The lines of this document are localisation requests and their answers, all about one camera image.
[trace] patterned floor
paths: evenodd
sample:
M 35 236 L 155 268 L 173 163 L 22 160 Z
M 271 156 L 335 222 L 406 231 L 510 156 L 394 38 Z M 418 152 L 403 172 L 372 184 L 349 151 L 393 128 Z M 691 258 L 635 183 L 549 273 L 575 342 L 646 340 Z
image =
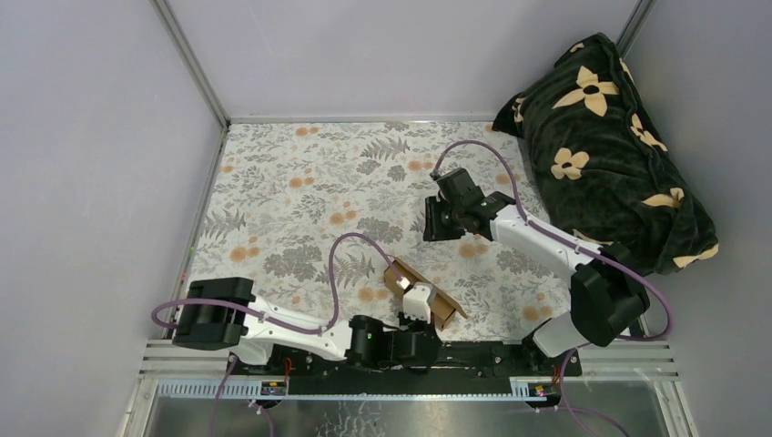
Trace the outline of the patterned floor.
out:
M 429 172 L 459 139 L 499 149 L 521 179 L 521 199 L 546 219 L 523 176 L 516 140 L 487 123 L 322 123 L 233 125 L 196 248 L 190 280 L 243 276 L 269 301 L 327 319 L 326 264 L 332 241 L 363 231 L 457 299 L 445 340 L 519 340 L 568 310 L 566 286 L 516 249 L 466 236 L 425 243 L 423 199 L 436 194 Z M 485 149 L 456 148 L 443 169 L 467 168 L 483 191 L 510 193 L 501 164 Z M 386 263 L 358 240 L 336 253 L 341 317 L 395 321 Z

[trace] wire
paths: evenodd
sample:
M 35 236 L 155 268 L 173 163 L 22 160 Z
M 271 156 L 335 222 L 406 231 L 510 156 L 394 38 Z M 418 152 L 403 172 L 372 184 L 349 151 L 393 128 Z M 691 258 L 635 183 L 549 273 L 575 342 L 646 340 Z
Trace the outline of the wire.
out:
M 222 381 L 219 383 L 217 393 L 215 393 L 215 402 L 212 404 L 212 413 L 209 416 L 209 437 L 215 437 L 215 413 L 217 412 L 219 397 L 222 395 L 223 390 L 225 390 L 225 381 L 228 380 L 228 376 L 233 373 L 233 369 L 236 368 L 236 363 L 239 362 L 239 357 L 236 355 L 231 356 L 233 357 L 233 361 L 228 366 L 228 369 L 225 370 L 225 376 L 222 377 Z
M 266 417 L 268 418 L 269 435 L 270 437 L 276 437 L 276 428 L 274 427 L 274 424 L 273 424 L 273 417 L 271 417 L 270 412 L 268 412 L 268 409 L 254 401 L 251 401 L 249 403 L 249 407 L 251 407 L 252 405 L 254 405 L 255 408 L 258 410 L 258 414 L 265 413 Z
M 284 359 L 284 394 L 290 394 L 290 387 L 287 385 L 287 379 L 290 377 L 290 371 L 292 370 L 292 358 L 287 357 Z
M 507 175 L 509 176 L 510 181 L 512 182 L 512 192 L 514 197 L 514 207 L 517 209 L 517 213 L 520 215 L 520 218 L 523 219 L 523 221 L 539 231 L 540 233 L 546 235 L 547 237 L 554 239 L 555 241 L 563 244 L 568 249 L 571 250 L 577 250 L 580 253 L 593 258 L 597 259 L 604 264 L 611 266 L 621 272 L 623 272 L 625 275 L 629 276 L 630 278 L 633 278 L 636 282 L 643 285 L 647 290 L 649 290 L 656 298 L 659 300 L 659 303 L 662 304 L 662 307 L 665 309 L 665 315 L 666 317 L 666 323 L 665 328 L 662 332 L 651 336 L 651 337 L 631 337 L 627 335 L 620 335 L 617 336 L 617 338 L 622 340 L 632 340 L 632 341 L 657 341 L 663 339 L 667 334 L 670 333 L 670 331 L 673 329 L 673 310 L 670 307 L 670 304 L 667 302 L 667 299 L 665 299 L 665 296 L 660 292 L 654 285 L 652 285 L 648 280 L 646 280 L 644 277 L 633 271 L 632 269 L 628 268 L 627 266 L 614 261 L 613 259 L 609 259 L 601 254 L 594 253 L 589 249 L 583 248 L 581 246 L 577 246 L 574 242 L 572 242 L 570 239 L 566 239 L 563 236 L 556 234 L 552 232 L 549 229 L 546 229 L 542 226 L 540 226 L 538 223 L 534 222 L 528 217 L 528 213 L 523 208 L 523 203 L 520 201 L 520 193 L 517 191 L 517 180 L 514 177 L 514 173 L 509 168 L 509 165 L 506 163 L 506 159 L 502 156 L 501 153 L 499 153 L 498 150 L 491 147 L 488 144 L 483 143 L 482 141 L 475 141 L 473 139 L 465 139 L 463 141 L 456 141 L 455 143 L 449 145 L 441 154 L 440 157 L 437 159 L 437 163 L 434 165 L 434 170 L 432 171 L 433 174 L 439 174 L 440 173 L 440 165 L 445 160 L 445 156 L 453 150 L 454 148 L 458 146 L 462 146 L 465 144 L 474 144 L 476 146 L 481 146 L 487 148 L 491 153 L 493 153 L 499 161 L 504 166 L 504 169 L 507 172 Z
M 561 407 L 555 405 L 554 407 L 544 407 L 544 408 L 538 408 L 536 410 L 534 410 L 533 408 L 529 408 L 527 410 L 526 409 L 514 410 L 512 413 L 515 413 L 515 414 L 528 414 L 528 413 L 535 413 L 535 412 L 542 413 L 542 412 L 566 412 L 566 411 L 568 411 L 568 409 L 566 409 L 565 407 L 561 408 Z M 597 412 L 595 410 L 589 410 L 589 409 L 581 408 L 581 407 L 574 407 L 574 411 L 575 412 L 579 412 L 581 414 L 587 414 L 589 416 L 595 416 L 598 419 L 600 419 L 600 420 L 602 420 L 602 421 L 604 421 L 604 422 L 614 426 L 625 437 L 630 437 L 630 433 L 627 432 L 625 427 L 623 427 L 621 423 L 619 423 L 616 420 L 614 420 L 611 416 L 605 415 L 602 412 Z
M 513 192 L 513 198 L 514 198 L 514 206 L 517 209 L 517 213 L 520 215 L 520 218 L 523 219 L 523 221 L 525 222 L 526 225 L 529 225 L 529 226 L 533 227 L 538 232 L 540 232 L 540 233 L 546 235 L 547 237 L 549 237 L 549 238 L 551 238 L 551 239 L 553 239 L 553 240 L 563 244 L 568 249 L 576 250 L 579 253 L 582 253 L 582 254 L 590 257 L 590 258 L 597 259 L 597 260 L 603 262 L 605 265 L 611 266 L 611 267 L 613 267 L 613 268 L 623 272 L 625 275 L 629 276 L 630 278 L 633 278 L 636 282 L 638 282 L 639 284 L 643 285 L 649 292 L 651 292 L 657 298 L 657 300 L 659 300 L 659 303 L 665 309 L 665 315 L 666 315 L 665 328 L 662 330 L 662 332 L 660 332 L 660 333 L 658 333 L 658 334 L 656 334 L 654 336 L 651 336 L 651 337 L 643 337 L 643 338 L 641 338 L 641 337 L 631 337 L 631 336 L 628 336 L 628 335 L 619 335 L 619 336 L 617 336 L 618 339 L 621 339 L 621 340 L 631 340 L 631 341 L 656 341 L 656 340 L 663 339 L 665 336 L 667 336 L 667 334 L 670 333 L 670 331 L 673 329 L 673 322 L 672 322 L 672 320 L 673 320 L 673 310 L 670 307 L 670 304 L 667 302 L 667 299 L 665 299 L 665 296 L 659 290 L 657 290 L 656 287 L 654 285 L 652 285 L 648 280 L 646 280 L 644 277 L 642 277 L 641 275 L 639 275 L 638 273 L 636 273 L 632 269 L 628 268 L 627 266 L 625 266 L 625 265 L 623 265 L 623 264 L 621 264 L 621 263 L 619 263 L 617 261 L 614 261 L 613 259 L 609 259 L 609 258 L 607 258 L 607 257 L 605 257 L 605 256 L 603 256 L 601 254 L 594 253 L 594 252 L 592 252 L 589 249 L 581 247 L 581 246 L 575 244 L 574 242 L 572 242 L 571 240 L 566 239 L 565 237 L 563 237 L 563 236 L 561 236 L 559 234 L 556 234 L 556 233 L 552 232 L 549 229 L 546 229 L 546 228 L 542 227 L 541 225 L 539 225 L 538 223 L 534 222 L 533 220 L 531 220 L 528 217 L 528 213 L 525 211 L 525 208 L 523 208 L 523 203 L 520 201 L 520 193 L 517 191 L 517 180 L 514 177 L 514 173 L 509 168 L 509 165 L 507 165 L 506 159 L 504 159 L 504 157 L 502 156 L 501 153 L 499 153 L 498 150 L 496 150 L 495 148 L 493 148 L 490 145 L 485 144 L 485 143 L 483 143 L 481 141 L 475 141 L 475 140 L 471 140 L 471 139 L 467 139 L 467 140 L 463 140 L 463 141 L 457 141 L 457 142 L 449 145 L 440 154 L 440 157 L 437 159 L 437 163 L 434 165 L 434 170 L 432 171 L 432 174 L 433 175 L 439 175 L 440 174 L 440 165 L 445 160 L 445 156 L 448 154 L 448 152 L 450 152 L 451 150 L 453 150 L 454 148 L 456 148 L 458 146 L 462 146 L 462 145 L 465 145 L 465 144 L 474 144 L 476 146 L 485 147 L 489 151 L 491 151 L 499 159 L 499 161 L 504 166 L 504 169 L 506 170 L 507 175 L 509 176 L 510 181 L 512 182 L 512 192 Z M 579 426 L 582 427 L 583 430 L 585 430 L 587 433 L 589 433 L 589 434 L 591 434 L 593 436 L 600 437 L 600 436 L 598 436 L 597 433 L 595 433 L 592 430 L 590 430 L 589 428 L 587 428 L 587 426 L 584 425 L 584 423 L 581 420 L 579 420 L 579 417 L 576 416 L 577 412 L 591 414 L 591 415 L 594 415 L 596 417 L 599 417 L 599 418 L 601 418 L 601 419 L 603 419 L 603 420 L 613 424 L 613 426 L 615 426 L 619 431 L 621 431 L 622 434 L 624 434 L 625 436 L 629 437 L 630 434 L 625 430 L 624 427 L 622 427 L 622 425 L 619 424 L 619 422 L 614 421 L 614 419 L 612 419 L 612 418 L 610 418 L 608 416 L 605 416 L 604 414 L 602 414 L 600 412 L 594 412 L 592 410 L 584 410 L 584 409 L 580 409 L 580 408 L 577 408 L 577 407 L 572 407 L 571 404 L 568 402 L 568 398 L 565 396 L 565 390 L 564 390 L 565 368 L 568 365 L 568 361 L 576 353 L 576 350 L 578 348 L 581 348 L 582 346 L 578 346 L 577 348 L 571 349 L 570 351 L 568 351 L 568 353 L 566 353 L 565 359 L 563 361 L 563 365 L 561 366 L 559 374 L 558 374 L 557 382 L 560 384 L 560 392 L 561 392 L 561 395 L 563 396 L 563 402 L 565 404 L 565 409 L 568 410 L 568 412 L 571 413 L 571 416 L 574 418 L 576 423 L 578 423 Z
M 330 256 L 328 258 L 328 265 L 327 265 L 327 276 L 328 276 L 328 279 L 330 280 L 330 288 L 332 289 L 332 305 L 333 305 L 332 319 L 330 319 L 330 322 L 327 324 L 327 329 L 330 329 L 333 326 L 335 326 L 335 323 L 338 321 L 338 316 L 340 315 L 340 305 L 338 303 L 338 288 L 335 285 L 335 269 L 333 266 L 333 262 L 335 261 L 335 249 L 338 248 L 338 245 L 340 245 L 340 243 L 343 240 L 351 237 L 363 239 L 371 246 L 373 246 L 376 250 L 378 250 L 378 253 L 380 253 L 383 259 L 386 260 L 386 263 L 389 265 L 389 268 L 391 269 L 391 271 L 394 272 L 394 277 L 397 279 L 397 281 L 402 279 L 402 275 L 400 274 L 400 271 L 397 270 L 396 267 L 394 267 L 394 263 L 391 262 L 386 252 L 384 252 L 383 249 L 381 249 L 381 246 L 379 246 L 378 243 L 376 243 L 370 237 L 360 232 L 347 232 L 341 235 L 340 237 L 337 237 L 335 239 L 335 242 L 332 243 L 332 249 L 330 249 Z
M 158 317 L 158 314 L 162 310 L 165 310 L 167 308 L 174 308 L 179 305 L 211 305 L 215 307 L 224 307 L 224 308 L 230 308 L 236 311 L 241 311 L 252 317 L 257 317 L 260 321 L 267 321 L 269 323 L 273 323 L 274 325 L 280 326 L 281 328 L 285 328 L 287 330 L 294 330 L 295 332 L 299 332 L 301 334 L 310 334 L 310 335 L 321 334 L 322 332 L 325 331 L 325 329 L 329 330 L 330 328 L 335 326 L 335 323 L 338 322 L 338 317 L 340 316 L 340 299 L 338 297 L 338 288 L 335 286 L 335 272 L 334 272 L 333 261 L 335 260 L 335 249 L 338 248 L 338 246 L 343 240 L 350 237 L 357 237 L 359 239 L 363 239 L 371 246 L 373 246 L 376 250 L 378 250 L 378 253 L 381 254 L 383 259 L 385 259 L 387 264 L 389 264 L 389 268 L 391 269 L 391 271 L 394 272 L 395 278 L 397 280 L 402 279 L 402 275 L 400 274 L 400 271 L 397 270 L 393 262 L 391 262 L 389 257 L 386 255 L 386 252 L 384 252 L 383 249 L 381 249 L 381 247 L 378 245 L 378 243 L 376 243 L 370 237 L 360 232 L 348 232 L 341 235 L 340 237 L 337 237 L 335 241 L 332 243 L 332 248 L 330 249 L 329 265 L 327 270 L 328 280 L 330 281 L 330 289 L 332 291 L 333 312 L 332 312 L 332 318 L 327 323 L 327 326 L 324 328 L 322 327 L 318 327 L 317 329 L 302 328 L 300 326 L 295 326 L 291 323 L 287 323 L 284 320 L 275 319 L 271 316 L 267 316 L 265 312 L 253 310 L 245 305 L 239 305 L 238 303 L 228 302 L 226 300 L 202 299 L 202 298 L 177 299 L 177 300 L 171 300 L 166 303 L 162 303 L 157 307 L 155 307 L 150 312 L 150 319 L 152 319 L 153 322 L 156 323 L 158 326 L 161 326 L 168 330 L 175 330 L 178 327 L 177 324 L 167 323 Z
M 555 385 L 560 381 L 560 368 L 555 367 L 553 372 L 553 381 L 550 385 Z

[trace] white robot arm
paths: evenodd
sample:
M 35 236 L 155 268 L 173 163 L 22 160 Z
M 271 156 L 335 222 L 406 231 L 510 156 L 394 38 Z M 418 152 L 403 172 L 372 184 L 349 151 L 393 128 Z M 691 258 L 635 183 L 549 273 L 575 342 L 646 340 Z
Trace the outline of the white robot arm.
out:
M 523 251 L 569 285 L 571 310 L 549 319 L 523 339 L 532 368 L 586 343 L 608 345 L 648 309 L 640 284 L 593 256 L 602 253 L 629 265 L 626 248 L 601 247 L 569 236 L 525 214 L 502 193 L 484 196 L 463 168 L 435 180 L 440 194 L 426 198 L 425 241 L 459 239 L 466 232 L 479 234 Z M 188 305 L 181 314 L 174 343 L 194 349 L 228 348 L 250 365 L 269 362 L 278 344 L 314 353 L 326 361 L 346 361 L 371 369 L 431 366 L 441 347 L 431 325 L 430 305 L 435 292 L 430 284 L 410 284 L 406 279 L 400 286 L 405 293 L 398 329 L 367 316 L 354 316 L 327 328 L 325 320 L 253 296 L 249 279 L 194 282 L 189 298 L 228 300 L 247 305 L 262 317 L 246 318 L 236 310 Z

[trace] black pillow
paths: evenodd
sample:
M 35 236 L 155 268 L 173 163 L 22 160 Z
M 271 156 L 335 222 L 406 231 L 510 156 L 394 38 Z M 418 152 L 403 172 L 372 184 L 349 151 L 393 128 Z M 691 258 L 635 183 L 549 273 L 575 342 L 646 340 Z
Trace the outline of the black pillow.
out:
M 627 246 L 642 274 L 718 252 L 713 220 L 667 155 L 633 78 L 606 35 L 571 47 L 493 123 L 524 138 L 556 227 Z

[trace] small cardboard box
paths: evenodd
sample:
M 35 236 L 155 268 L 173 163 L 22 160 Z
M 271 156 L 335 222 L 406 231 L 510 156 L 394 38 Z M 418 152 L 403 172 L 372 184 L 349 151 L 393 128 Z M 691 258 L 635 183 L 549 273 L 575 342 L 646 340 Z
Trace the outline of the small cardboard box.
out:
M 414 285 L 416 282 L 432 284 L 426 278 L 421 276 L 420 273 L 405 264 L 405 261 L 399 258 L 394 258 L 394 267 L 397 268 L 403 277 L 410 280 L 411 285 Z M 391 271 L 391 268 L 387 267 L 386 270 L 383 271 L 383 281 L 385 282 L 387 289 L 391 290 L 395 296 L 402 299 L 403 291 L 400 286 L 397 285 L 397 278 L 394 276 L 394 272 Z M 432 285 L 437 289 L 437 296 L 434 298 L 434 301 L 429 308 L 432 310 L 432 316 L 434 316 L 434 326 L 438 330 L 444 330 L 445 327 L 448 326 L 448 323 L 451 322 L 456 312 L 461 314 L 465 319 L 468 318 L 466 312 L 461 308 L 461 305 L 459 305 L 457 301 L 448 296 L 445 291 L 441 290 L 436 285 Z

